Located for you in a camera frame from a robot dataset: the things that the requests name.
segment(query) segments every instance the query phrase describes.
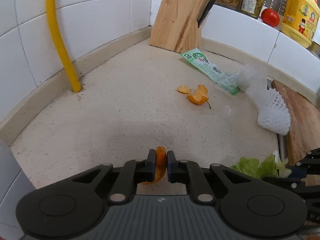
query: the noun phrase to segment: red tomato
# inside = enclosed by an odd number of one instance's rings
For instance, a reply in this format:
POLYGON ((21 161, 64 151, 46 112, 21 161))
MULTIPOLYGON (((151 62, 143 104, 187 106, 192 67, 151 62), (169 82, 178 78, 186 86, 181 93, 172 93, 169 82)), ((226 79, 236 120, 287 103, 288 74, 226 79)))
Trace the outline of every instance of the red tomato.
POLYGON ((277 27, 280 22, 280 17, 274 10, 268 8, 262 12, 261 20, 272 27, 277 27))

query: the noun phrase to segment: orange peel piece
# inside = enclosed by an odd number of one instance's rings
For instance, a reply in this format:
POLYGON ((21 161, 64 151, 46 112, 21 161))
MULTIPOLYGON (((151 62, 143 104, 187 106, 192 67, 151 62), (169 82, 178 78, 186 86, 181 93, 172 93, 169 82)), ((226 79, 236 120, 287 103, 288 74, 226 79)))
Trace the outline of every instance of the orange peel piece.
POLYGON ((167 153, 163 146, 158 146, 156 149, 156 175, 153 182, 142 182, 144 185, 154 184, 161 180, 167 170, 167 153))
POLYGON ((187 86, 179 86, 177 88, 177 91, 182 94, 189 94, 191 92, 190 88, 188 88, 187 86))
POLYGON ((188 93, 187 97, 192 103, 196 105, 203 105, 209 99, 207 98, 207 93, 208 90, 204 85, 198 85, 196 92, 193 95, 188 93))

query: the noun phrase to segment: wooden knife block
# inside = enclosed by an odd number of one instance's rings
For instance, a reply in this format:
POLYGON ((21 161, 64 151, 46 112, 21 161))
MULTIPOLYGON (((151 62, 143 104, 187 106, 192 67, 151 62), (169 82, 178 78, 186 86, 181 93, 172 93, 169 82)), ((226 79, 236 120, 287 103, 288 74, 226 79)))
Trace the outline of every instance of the wooden knife block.
POLYGON ((183 53, 201 47, 198 19, 209 0, 162 0, 149 45, 183 53))

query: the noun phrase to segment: silver screw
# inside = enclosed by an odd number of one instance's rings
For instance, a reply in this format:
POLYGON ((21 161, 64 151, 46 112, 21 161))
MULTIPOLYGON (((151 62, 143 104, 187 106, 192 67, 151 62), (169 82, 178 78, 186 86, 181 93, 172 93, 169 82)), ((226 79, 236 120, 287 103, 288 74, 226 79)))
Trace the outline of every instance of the silver screw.
POLYGON ((210 202, 213 200, 213 196, 210 194, 200 194, 198 200, 201 202, 210 202))
POLYGON ((125 195, 123 195, 121 193, 115 193, 110 196, 110 200, 112 200, 114 202, 121 202, 121 201, 125 200, 125 195))

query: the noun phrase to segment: yellow pipe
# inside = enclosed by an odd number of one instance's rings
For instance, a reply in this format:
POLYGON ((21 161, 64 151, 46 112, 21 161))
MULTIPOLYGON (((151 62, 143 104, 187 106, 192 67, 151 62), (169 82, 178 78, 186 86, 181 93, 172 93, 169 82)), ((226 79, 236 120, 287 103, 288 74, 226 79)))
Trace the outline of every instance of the yellow pipe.
POLYGON ((81 91, 81 85, 76 74, 76 71, 71 63, 69 58, 68 52, 66 47, 63 44, 63 40, 61 38, 58 22, 57 22, 57 15, 56 15, 56 3, 55 0, 45 0, 45 6, 47 9, 47 17, 48 17, 48 25, 51 32, 51 37, 53 43, 56 47, 58 55, 61 59, 63 67, 66 71, 66 74, 69 78, 71 87, 73 92, 81 91))

